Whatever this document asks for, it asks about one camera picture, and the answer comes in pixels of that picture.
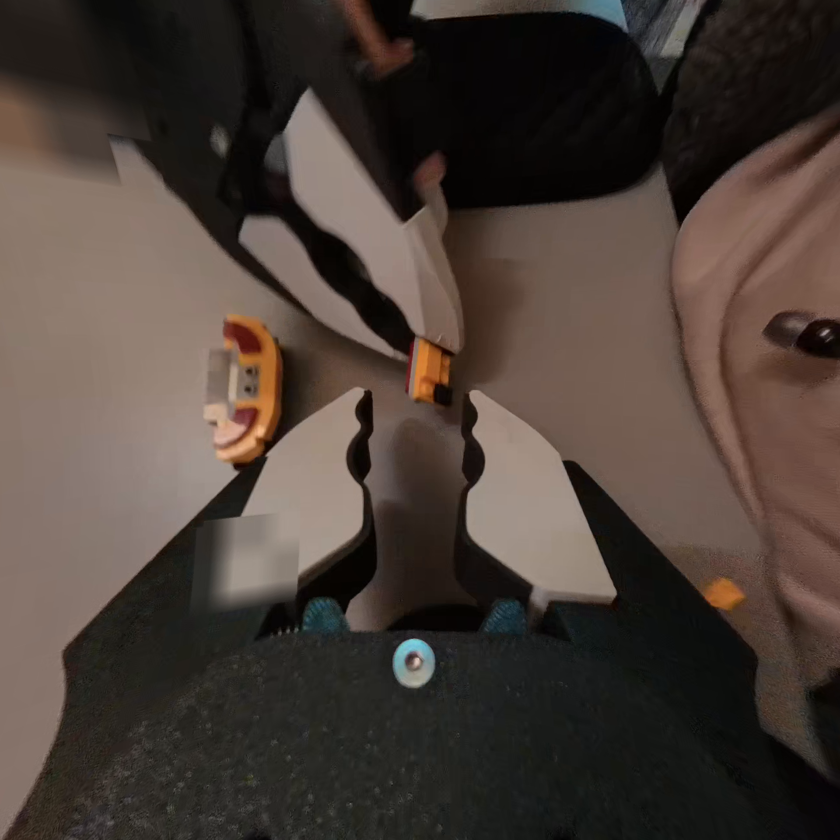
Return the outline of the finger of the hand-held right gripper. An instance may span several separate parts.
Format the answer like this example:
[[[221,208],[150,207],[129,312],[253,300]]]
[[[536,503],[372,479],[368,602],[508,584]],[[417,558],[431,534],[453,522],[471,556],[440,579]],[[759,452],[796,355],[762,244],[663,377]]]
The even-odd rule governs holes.
[[[459,289],[433,208],[400,220],[313,91],[294,108],[285,141],[291,191],[310,218],[361,257],[414,335],[462,351]]]
[[[329,286],[299,239],[281,219],[249,215],[240,228],[238,240],[324,327],[387,358],[407,359],[404,352],[395,350],[364,324],[350,301]]]

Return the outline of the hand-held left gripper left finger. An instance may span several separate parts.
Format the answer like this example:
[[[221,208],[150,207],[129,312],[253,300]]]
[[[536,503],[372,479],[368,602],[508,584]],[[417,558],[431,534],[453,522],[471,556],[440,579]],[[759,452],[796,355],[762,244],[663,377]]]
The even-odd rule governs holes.
[[[375,575],[373,395],[354,387],[270,451],[243,511],[243,599],[347,610]]]

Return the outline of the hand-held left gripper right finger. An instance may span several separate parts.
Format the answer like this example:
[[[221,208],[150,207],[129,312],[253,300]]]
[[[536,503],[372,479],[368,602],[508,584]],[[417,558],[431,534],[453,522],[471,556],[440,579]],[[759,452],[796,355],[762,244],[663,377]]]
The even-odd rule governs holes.
[[[479,390],[465,395],[461,436],[455,575],[483,617],[499,602],[526,617],[612,606],[616,585],[554,446]]]

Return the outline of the orange lego wheel arch assembly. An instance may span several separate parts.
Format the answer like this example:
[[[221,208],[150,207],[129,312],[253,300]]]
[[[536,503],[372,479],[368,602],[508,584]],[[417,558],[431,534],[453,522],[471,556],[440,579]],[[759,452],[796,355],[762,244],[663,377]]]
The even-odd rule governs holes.
[[[257,318],[229,314],[224,343],[209,351],[203,419],[216,458],[246,466],[263,456],[280,425],[284,360],[277,340]]]

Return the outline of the orange lego plate stack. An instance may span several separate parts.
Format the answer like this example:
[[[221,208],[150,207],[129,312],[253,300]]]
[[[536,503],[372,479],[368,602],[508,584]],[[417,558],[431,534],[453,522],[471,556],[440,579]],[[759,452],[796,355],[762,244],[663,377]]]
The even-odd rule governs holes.
[[[406,394],[414,403],[450,406],[452,354],[425,339],[415,338],[408,358]]]

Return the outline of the small orange lego piece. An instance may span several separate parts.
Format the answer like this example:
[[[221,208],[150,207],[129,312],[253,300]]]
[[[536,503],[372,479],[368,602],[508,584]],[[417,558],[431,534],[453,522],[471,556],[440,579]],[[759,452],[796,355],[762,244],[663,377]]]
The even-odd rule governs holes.
[[[705,601],[713,608],[730,613],[745,603],[745,592],[732,580],[717,578],[706,585],[701,593]]]

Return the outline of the person's right hand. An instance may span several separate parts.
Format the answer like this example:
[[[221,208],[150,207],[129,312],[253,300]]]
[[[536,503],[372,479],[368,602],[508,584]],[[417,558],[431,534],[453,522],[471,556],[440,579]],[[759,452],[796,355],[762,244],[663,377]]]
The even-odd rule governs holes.
[[[385,100],[385,122],[395,149],[410,171],[418,195],[428,198],[446,174],[446,160],[434,137],[427,71],[410,38],[388,35],[370,2],[339,2],[377,90]]]

